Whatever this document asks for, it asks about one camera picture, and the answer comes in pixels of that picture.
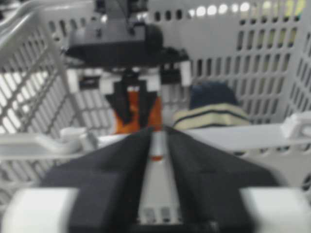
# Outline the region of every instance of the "cream stripe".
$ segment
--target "cream stripe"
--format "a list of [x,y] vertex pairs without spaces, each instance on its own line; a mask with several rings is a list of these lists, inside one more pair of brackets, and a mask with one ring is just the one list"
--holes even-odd
[[173,118],[174,118],[174,121],[177,121],[180,118],[187,117],[187,116],[194,115],[194,114],[199,114],[199,113],[206,112],[209,110],[230,111],[232,113],[236,113],[238,115],[241,115],[242,117],[248,118],[247,114],[245,113],[245,111],[243,109],[241,109],[238,106],[228,104],[228,103],[212,104],[209,106],[196,108],[193,110],[180,111],[180,112],[175,113]]
[[222,124],[222,125],[249,125],[249,122],[230,114],[208,113],[203,116],[184,119],[175,125],[178,130],[190,128],[199,128],[204,125]]

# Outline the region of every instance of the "white plastic basket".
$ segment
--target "white plastic basket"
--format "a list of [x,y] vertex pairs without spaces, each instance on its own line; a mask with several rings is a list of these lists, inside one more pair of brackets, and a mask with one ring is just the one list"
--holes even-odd
[[[294,186],[305,182],[304,189],[310,192],[311,138],[296,135],[288,139],[274,123],[311,109],[311,2],[149,0],[149,9],[149,21],[162,28],[165,45],[189,53],[193,83],[225,82],[252,123],[270,124],[192,133],[280,170]],[[98,136],[113,132],[113,112],[99,91],[71,94],[68,87],[72,76],[96,75],[102,70],[67,70],[60,52],[71,30],[99,20],[93,10],[91,0],[36,0],[0,24],[0,133],[42,133],[58,138],[60,130],[69,126],[86,126]],[[172,113],[187,107],[189,89],[164,85],[161,98],[164,120],[170,122]],[[62,158],[0,154],[1,209],[18,188],[40,180]],[[161,170],[161,166],[164,164],[154,165],[150,171]],[[152,187],[146,189],[155,193]],[[154,206],[163,208],[158,203]]]

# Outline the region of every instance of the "orange object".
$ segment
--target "orange object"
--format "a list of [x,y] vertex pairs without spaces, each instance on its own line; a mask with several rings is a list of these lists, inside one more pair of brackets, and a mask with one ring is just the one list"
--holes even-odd
[[[124,124],[122,119],[117,115],[116,112],[116,132],[115,134],[121,133],[133,133],[140,130],[139,125],[139,94],[137,91],[128,92],[128,98],[130,102],[130,111],[132,113],[132,121],[128,124]],[[153,126],[155,131],[161,130],[162,125],[162,115],[161,115],[161,101],[158,97],[150,111],[148,118],[148,126]]]
[[153,161],[153,162],[159,162],[159,161],[161,161],[163,159],[163,156],[161,156],[161,155],[159,155],[159,156],[152,156],[151,157],[151,160]]

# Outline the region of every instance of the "grid pattern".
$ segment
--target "grid pattern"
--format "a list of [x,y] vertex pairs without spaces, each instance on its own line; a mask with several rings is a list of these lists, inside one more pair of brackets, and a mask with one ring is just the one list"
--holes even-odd
[[[176,24],[180,29],[186,30],[183,24],[190,27],[202,22],[210,25],[219,22],[219,30],[226,30],[226,26],[222,24],[226,19],[236,21],[234,26],[237,31],[233,38],[236,43],[232,43],[235,50],[226,49],[226,45],[223,45],[223,50],[219,48],[219,52],[214,52],[213,48],[201,47],[206,55],[198,56],[197,51],[191,51],[191,40],[183,40],[182,46],[186,47],[192,58],[193,83],[209,80],[229,85],[252,123],[283,120],[277,115],[282,110],[279,103],[286,95],[283,92],[284,85],[291,79],[290,65],[296,62],[292,60],[292,54],[295,52],[302,9],[306,1],[252,0],[223,4],[213,0],[198,0],[187,4],[187,7],[186,4],[173,3],[172,6],[161,6],[160,2],[155,5],[158,10],[152,12],[152,19],[164,31],[168,24]],[[211,40],[207,43],[217,45],[216,40]],[[225,55],[209,56],[210,53]]]
[[[34,20],[25,20],[7,38],[7,46],[1,47],[5,56],[0,61],[0,133],[44,133],[58,138],[60,129],[79,125],[77,114],[44,28]],[[1,160],[0,217],[17,189],[37,184],[52,166],[64,162]]]
[[290,90],[289,103],[287,104],[284,117],[290,116],[294,112],[304,112],[311,110],[311,27],[308,25],[308,33],[305,36],[303,50],[296,73],[295,80]]

